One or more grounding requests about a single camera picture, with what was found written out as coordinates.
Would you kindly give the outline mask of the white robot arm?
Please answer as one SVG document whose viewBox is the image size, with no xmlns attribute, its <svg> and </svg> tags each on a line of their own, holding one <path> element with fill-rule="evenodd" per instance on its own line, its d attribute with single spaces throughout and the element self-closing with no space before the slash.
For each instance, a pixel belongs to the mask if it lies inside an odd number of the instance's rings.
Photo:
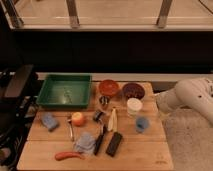
<svg viewBox="0 0 213 171">
<path fill-rule="evenodd" d="M 213 125 L 213 81 L 201 77 L 178 81 L 175 86 L 155 96 L 159 110 L 168 114 L 180 107 L 190 107 Z"/>
</svg>

